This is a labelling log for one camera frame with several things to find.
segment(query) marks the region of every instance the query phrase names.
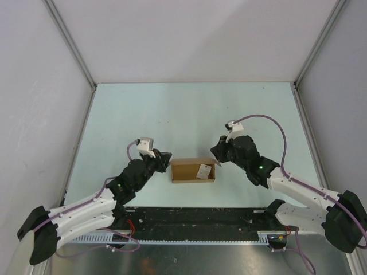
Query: open cardboard box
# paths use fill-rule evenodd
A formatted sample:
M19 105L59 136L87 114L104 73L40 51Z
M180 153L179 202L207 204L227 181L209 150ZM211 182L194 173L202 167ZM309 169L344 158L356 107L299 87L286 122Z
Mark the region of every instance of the open cardboard box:
M207 179L197 178L200 165L211 167ZM173 183L198 183L198 182L214 182L216 179L216 167L219 164L212 158L196 158L196 159L173 159L171 161L172 182Z

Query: light blue floor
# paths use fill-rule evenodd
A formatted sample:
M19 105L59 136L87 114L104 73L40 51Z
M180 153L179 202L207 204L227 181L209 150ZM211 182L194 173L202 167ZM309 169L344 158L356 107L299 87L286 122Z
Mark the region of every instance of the light blue floor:
M128 164L126 146L147 136L174 158L210 156L226 135L224 124L254 113L272 116L288 140L286 169L319 185L289 83L100 84L80 144L65 203L101 188ZM282 136L270 121L243 122L259 152L280 162ZM133 147L133 157L138 153ZM173 184L170 169L156 173L128 205L162 207L266 207L289 197L255 187L232 163L216 169L214 183Z

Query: paper tag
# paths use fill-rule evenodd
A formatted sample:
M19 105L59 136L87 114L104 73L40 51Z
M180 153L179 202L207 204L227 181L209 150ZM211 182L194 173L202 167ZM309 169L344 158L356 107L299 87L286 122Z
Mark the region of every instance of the paper tag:
M210 171L212 167L206 164L201 164L199 168L199 172L197 173L196 177L199 179L208 179Z

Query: purple cable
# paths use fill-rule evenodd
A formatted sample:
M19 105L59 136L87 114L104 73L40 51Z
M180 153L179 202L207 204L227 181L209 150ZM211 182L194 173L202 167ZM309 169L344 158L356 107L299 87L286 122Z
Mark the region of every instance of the purple cable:
M107 185L107 182L110 180L110 179L114 179L114 178L116 178L115 176L112 176L112 177L109 177L109 178L107 178L107 179L105 179L104 180L104 183L103 183L103 186L102 186L102 188L101 188L101 190L97 193L97 195L95 195L93 198L91 198L91 199L89 199L89 200L87 200L87 201L85 201L85 202L82 202L81 204L79 204L79 205L76 205L76 206L73 206L73 207L71 207L70 209L66 209L65 211L62 211L62 212L60 212L60 213L57 213L57 214L55 214L54 216L51 216L50 218L48 218L48 219L46 219L45 221L43 221L43 222L41 222L35 229L33 229L33 231L36 233L40 228L42 228L44 225L46 225L47 223L49 223L50 221L52 221L52 220L54 220L54 219L56 219L57 217L59 217L60 216L60 214L68 214L69 212L71 212L71 211L73 211L73 210L76 210L76 209L79 209L79 208L81 208L81 207L83 207L83 206L85 206L85 205L87 205L87 204L89 204L89 203L91 203L91 202L93 202L93 200L94 199L96 199L96 198L98 198L101 194L102 194L102 192L104 191L104 189L105 189L105 187L106 187L106 185Z
M289 174L286 172L285 168L284 168L284 161L286 159L286 153L287 153L287 139L286 139L286 134L284 133L284 130L282 128L282 126L280 126L280 124L275 120L273 119L272 117L270 116L266 116L266 115L250 115L250 116L245 116L241 119L238 119L236 120L235 122L233 122L234 124L236 123L239 123L245 119L250 119L252 117L263 117L265 119L269 119L271 121L273 121L279 128L280 132L282 133L282 136L283 136L283 141L284 141L284 148L283 148L283 155L282 155L282 160L280 162L280 170L282 172L282 174L287 178L287 179L290 179L290 176ZM358 248L362 248L362 249L366 249L367 248L367 233L366 231L364 230L363 226L361 225L361 223L355 218L355 216L344 206L342 205L341 203L339 203L336 199L332 198L331 196L329 195L326 195L324 192L321 192L319 190L317 190L315 187L311 186L311 185L308 185L307 183L304 183L302 181L300 181L299 179L295 179L295 178L291 178L290 179L291 181L315 192L316 194L322 196L322 197L325 197L326 199L330 200L331 202L335 203L337 206L339 206L351 219L352 221L357 225L358 229L361 231L364 239L365 239L365 242L366 242L366 245L364 246L361 246L361 245L357 245Z
M136 139L136 140L134 140L133 142L131 142L131 143L127 146L127 148L126 148L127 157L128 157L128 159L129 159L129 160L132 160L131 155L130 155L130 147L131 147L131 146L133 146L134 144L138 144L138 140L137 140L137 139Z
M136 248L133 248L133 249L120 249L120 248L115 248L113 246L109 246L109 245L97 245L97 246L94 246L94 247L91 247L85 251L82 251L82 252L79 252L79 253L76 253L74 255L68 255L68 256L64 256L64 255L60 255L58 252L55 252L55 255L60 257L60 258L63 258L63 259L70 259L70 258L75 258L75 257L79 257L85 253L88 253L90 251L93 251L93 250L96 250L96 249L100 249L100 248L108 248L108 249L111 249L113 251L119 251L119 252L134 252L134 251L137 251L139 248L140 248L140 243L138 242L138 240L134 239L133 237L130 237L130 236L127 236L127 235L124 235L120 232L117 232L115 230L112 230L112 229L109 229L109 228L101 228L103 230L106 230L106 231L109 231L109 232L112 232L116 235L119 235L123 238L127 238L129 239L130 241L133 241L135 242L138 246Z
M314 266L314 264L311 262L311 260L304 254L301 246L300 246L300 242L299 242L299 237L298 237L298 230L299 228L296 228L296 243L298 246L298 249L294 249L294 248L285 248L285 249L274 249L269 245L269 248L271 248L272 252L284 252L284 251L292 251L295 252L297 254L299 254L302 257L302 261L305 265L305 267L307 268L307 270L312 274L312 275L316 275L316 268Z

